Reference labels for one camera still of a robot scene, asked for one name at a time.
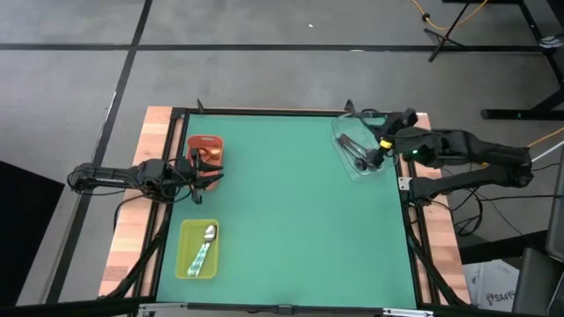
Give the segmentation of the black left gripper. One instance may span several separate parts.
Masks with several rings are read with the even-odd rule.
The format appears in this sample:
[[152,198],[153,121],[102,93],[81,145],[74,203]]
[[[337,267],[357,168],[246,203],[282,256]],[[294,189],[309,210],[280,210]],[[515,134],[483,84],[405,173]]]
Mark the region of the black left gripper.
[[[198,182],[199,182],[199,161],[200,152],[198,148],[194,148],[188,151],[188,157],[179,157],[174,163],[174,184],[176,186],[176,191],[180,192],[182,187],[189,187],[190,198],[193,203],[201,204],[203,202],[202,196],[198,192]],[[222,166],[216,166],[212,164],[202,163],[202,171],[204,173],[210,173],[222,170]],[[204,176],[202,178],[202,184],[204,186],[211,186],[213,183],[218,181],[224,176],[223,173],[218,173],[210,176]]]

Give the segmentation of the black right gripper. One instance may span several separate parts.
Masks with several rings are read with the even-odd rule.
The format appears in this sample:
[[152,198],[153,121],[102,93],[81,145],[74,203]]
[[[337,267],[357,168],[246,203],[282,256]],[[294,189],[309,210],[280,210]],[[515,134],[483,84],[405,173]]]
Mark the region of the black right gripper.
[[377,169],[387,157],[388,149],[393,146],[394,135],[400,130],[414,126],[418,121],[417,112],[407,108],[403,113],[393,113],[386,117],[384,123],[375,127],[375,138],[380,147],[368,152],[368,165]]

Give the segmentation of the clear plastic bin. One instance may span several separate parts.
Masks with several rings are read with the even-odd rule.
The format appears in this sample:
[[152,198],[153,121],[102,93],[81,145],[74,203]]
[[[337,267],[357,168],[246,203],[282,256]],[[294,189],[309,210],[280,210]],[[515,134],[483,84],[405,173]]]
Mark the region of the clear plastic bin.
[[380,145],[372,131],[353,114],[342,114],[331,122],[330,140],[350,178],[355,182],[366,181],[395,167],[398,155],[388,151],[387,157],[377,169],[368,165],[368,152]]

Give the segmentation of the orange plastic bin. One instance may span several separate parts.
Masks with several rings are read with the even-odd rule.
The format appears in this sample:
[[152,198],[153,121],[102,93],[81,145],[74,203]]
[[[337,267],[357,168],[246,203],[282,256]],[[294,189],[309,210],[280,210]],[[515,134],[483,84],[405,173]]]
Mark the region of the orange plastic bin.
[[220,136],[214,135],[192,135],[187,139],[188,151],[186,154],[186,159],[190,162],[190,164],[194,165],[194,159],[191,157],[191,151],[193,149],[199,149],[202,147],[220,147],[221,148],[221,157],[220,160],[210,160],[205,163],[221,166],[223,161],[223,150],[224,150],[224,141]]

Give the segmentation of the yellow plastic bin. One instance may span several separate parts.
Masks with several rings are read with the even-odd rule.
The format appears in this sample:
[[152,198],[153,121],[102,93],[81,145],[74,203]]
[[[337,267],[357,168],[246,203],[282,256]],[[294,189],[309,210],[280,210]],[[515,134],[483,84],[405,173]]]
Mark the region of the yellow plastic bin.
[[181,223],[175,276],[179,279],[211,279],[219,269],[219,222],[185,219]]

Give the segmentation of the green table mat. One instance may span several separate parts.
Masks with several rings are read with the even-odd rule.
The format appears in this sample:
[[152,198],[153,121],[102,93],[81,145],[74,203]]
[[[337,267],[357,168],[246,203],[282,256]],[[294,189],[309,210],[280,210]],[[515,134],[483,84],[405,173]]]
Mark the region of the green table mat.
[[[237,305],[413,308],[394,169],[353,181],[329,117],[192,115],[190,135],[224,140],[223,177],[172,211],[157,299]],[[176,266],[181,225],[211,219],[212,278]]]

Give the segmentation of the black tripod stand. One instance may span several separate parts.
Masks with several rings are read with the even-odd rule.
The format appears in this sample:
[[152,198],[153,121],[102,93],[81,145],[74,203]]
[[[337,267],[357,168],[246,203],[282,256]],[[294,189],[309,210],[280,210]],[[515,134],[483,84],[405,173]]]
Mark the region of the black tripod stand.
[[445,33],[439,33],[439,29],[437,27],[432,26],[430,22],[430,15],[425,13],[423,15],[423,19],[432,27],[432,29],[424,28],[423,32],[427,35],[434,37],[437,41],[435,48],[433,49],[431,55],[428,57],[427,61],[432,63],[436,56],[441,52],[441,50],[447,46],[448,44],[453,44],[456,48],[461,48],[463,44],[453,41],[449,38],[450,34],[454,31],[456,26],[461,22],[463,19],[463,15],[465,14],[466,10],[470,5],[470,1],[467,1],[463,7],[463,9],[458,13],[453,23],[446,29]]

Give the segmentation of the white cardboard box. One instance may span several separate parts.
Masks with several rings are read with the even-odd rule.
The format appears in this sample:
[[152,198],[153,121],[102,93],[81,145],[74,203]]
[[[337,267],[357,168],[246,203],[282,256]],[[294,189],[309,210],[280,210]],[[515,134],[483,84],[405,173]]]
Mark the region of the white cardboard box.
[[501,312],[512,310],[518,269],[503,260],[465,264],[463,269],[473,305]]

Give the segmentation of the black box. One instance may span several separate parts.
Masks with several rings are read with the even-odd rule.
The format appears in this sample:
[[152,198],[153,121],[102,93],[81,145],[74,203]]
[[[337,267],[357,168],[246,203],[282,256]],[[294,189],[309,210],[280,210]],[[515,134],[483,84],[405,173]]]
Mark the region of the black box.
[[0,161],[0,306],[15,306],[64,185]]

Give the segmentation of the dark gray chair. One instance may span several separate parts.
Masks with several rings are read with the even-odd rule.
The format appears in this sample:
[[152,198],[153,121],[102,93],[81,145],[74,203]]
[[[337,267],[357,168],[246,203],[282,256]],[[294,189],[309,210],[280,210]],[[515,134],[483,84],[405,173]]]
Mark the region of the dark gray chair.
[[564,317],[564,149],[555,194],[541,250],[524,249],[513,313]]

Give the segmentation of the gray shoe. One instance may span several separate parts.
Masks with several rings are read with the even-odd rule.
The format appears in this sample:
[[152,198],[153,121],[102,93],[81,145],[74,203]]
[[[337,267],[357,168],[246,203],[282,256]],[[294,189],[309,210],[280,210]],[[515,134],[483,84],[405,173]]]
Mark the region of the gray shoe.
[[538,45],[542,48],[560,48],[564,46],[564,33],[542,38]]

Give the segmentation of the black table frame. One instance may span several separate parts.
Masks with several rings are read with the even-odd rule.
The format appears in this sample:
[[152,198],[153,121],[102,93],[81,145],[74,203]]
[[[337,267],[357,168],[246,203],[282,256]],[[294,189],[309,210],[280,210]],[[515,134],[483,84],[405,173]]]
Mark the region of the black table frame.
[[[269,117],[338,117],[339,110],[282,109],[282,108],[228,108],[228,107],[148,107],[140,134],[135,160],[151,159],[158,153],[169,158],[187,149],[189,122],[197,114],[223,116],[269,116]],[[129,192],[123,214],[116,219],[116,230],[104,276],[100,282],[99,295],[105,297],[114,291],[133,268],[135,261],[148,248],[164,216],[171,214],[170,205],[155,205],[138,194]],[[441,199],[434,206],[403,207],[404,225],[410,227],[417,238],[421,251],[441,274],[445,284],[462,301],[468,301],[469,292],[463,280],[462,260],[457,251],[454,230],[450,224],[452,216],[448,205]],[[156,296],[160,283],[160,272],[166,246],[160,244],[139,271],[137,279],[126,291],[127,298],[150,298]],[[408,252],[410,274],[413,281],[417,306],[449,308],[451,304],[442,289],[417,254]],[[277,304],[291,304],[283,300]]]

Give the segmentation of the black desk frame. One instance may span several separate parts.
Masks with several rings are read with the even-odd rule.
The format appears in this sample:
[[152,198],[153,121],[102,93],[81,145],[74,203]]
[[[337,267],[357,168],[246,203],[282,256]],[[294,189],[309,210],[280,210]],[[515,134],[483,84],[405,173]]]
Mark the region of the black desk frame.
[[[442,0],[444,3],[482,4],[483,0]],[[548,62],[558,82],[558,88],[537,105],[530,109],[482,109],[480,115],[486,120],[517,120],[517,121],[564,121],[564,110],[557,107],[564,106],[564,72],[562,72],[553,58],[555,50],[533,46],[466,46],[456,48],[448,44],[442,52],[509,52],[509,53],[540,53]]]

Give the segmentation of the silver aluminium rail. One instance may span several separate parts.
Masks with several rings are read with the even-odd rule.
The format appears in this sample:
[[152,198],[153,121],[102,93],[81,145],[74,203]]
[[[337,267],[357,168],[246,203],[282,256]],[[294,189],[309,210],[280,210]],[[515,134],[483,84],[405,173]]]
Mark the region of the silver aluminium rail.
[[[139,311],[164,311],[164,310],[210,310],[210,311],[236,311],[248,313],[274,313],[277,314],[278,305],[231,305],[207,303],[151,303],[140,304]],[[433,311],[403,308],[365,308],[365,307],[324,307],[324,306],[294,306],[294,314],[298,313],[353,313],[392,317],[438,317]]]

